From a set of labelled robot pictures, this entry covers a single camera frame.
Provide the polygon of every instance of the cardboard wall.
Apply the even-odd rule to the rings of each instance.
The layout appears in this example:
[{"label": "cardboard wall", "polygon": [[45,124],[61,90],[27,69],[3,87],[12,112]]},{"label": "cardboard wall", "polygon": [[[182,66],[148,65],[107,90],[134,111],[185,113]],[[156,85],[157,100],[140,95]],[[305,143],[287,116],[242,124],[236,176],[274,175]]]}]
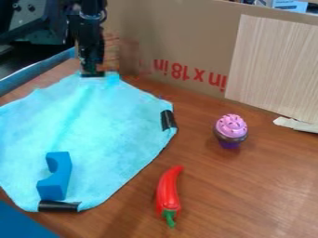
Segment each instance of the cardboard wall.
[{"label": "cardboard wall", "polygon": [[318,17],[215,0],[109,0],[106,31],[121,46],[121,70],[224,96],[242,14],[318,24]]}]

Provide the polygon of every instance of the wooden table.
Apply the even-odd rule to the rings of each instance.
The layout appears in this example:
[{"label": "wooden table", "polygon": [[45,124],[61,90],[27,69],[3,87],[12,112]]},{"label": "wooden table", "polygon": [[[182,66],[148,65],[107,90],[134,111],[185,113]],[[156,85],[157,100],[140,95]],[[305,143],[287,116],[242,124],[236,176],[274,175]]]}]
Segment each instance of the wooden table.
[{"label": "wooden table", "polygon": [[[26,96],[78,69],[69,60],[0,98]],[[318,237],[318,138],[275,126],[273,113],[213,99],[162,83],[127,79],[174,103],[178,134],[163,152],[106,203],[79,213],[27,213],[61,237]],[[224,150],[212,125],[225,113],[242,115],[250,136],[240,150]],[[184,165],[177,227],[154,214],[160,175]],[[10,202],[4,192],[0,198]]]}]

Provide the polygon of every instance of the light blue cloth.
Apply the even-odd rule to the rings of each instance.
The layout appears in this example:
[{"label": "light blue cloth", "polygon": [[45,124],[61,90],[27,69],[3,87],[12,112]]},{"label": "light blue cloth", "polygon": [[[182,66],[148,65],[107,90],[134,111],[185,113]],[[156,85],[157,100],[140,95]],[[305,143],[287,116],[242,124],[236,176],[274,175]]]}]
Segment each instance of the light blue cloth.
[{"label": "light blue cloth", "polygon": [[0,107],[0,186],[26,211],[37,211],[38,180],[50,176],[47,152],[69,152],[73,171],[63,202],[78,211],[106,201],[150,163],[176,134],[163,131],[171,103],[108,73],[79,73]]}]

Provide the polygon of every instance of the toy pepper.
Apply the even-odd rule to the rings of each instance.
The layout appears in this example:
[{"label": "toy pepper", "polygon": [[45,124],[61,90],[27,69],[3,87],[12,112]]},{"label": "toy pepper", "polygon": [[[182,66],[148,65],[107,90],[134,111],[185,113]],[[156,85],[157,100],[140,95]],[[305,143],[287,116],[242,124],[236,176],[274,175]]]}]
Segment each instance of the toy pepper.
[{"label": "toy pepper", "polygon": [[168,169],[161,177],[156,190],[156,211],[158,216],[166,219],[166,224],[174,228],[174,219],[179,215],[181,206],[177,193],[177,177],[183,166]]}]

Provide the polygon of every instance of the green pepper stem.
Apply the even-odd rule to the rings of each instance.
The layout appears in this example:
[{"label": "green pepper stem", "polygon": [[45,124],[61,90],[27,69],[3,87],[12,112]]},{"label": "green pepper stem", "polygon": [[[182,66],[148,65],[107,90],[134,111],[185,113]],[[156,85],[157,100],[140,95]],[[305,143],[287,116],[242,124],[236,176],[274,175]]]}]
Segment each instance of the green pepper stem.
[{"label": "green pepper stem", "polygon": [[163,217],[166,218],[166,224],[170,228],[174,228],[176,226],[176,222],[173,220],[173,217],[176,215],[176,211],[173,210],[164,210]]}]

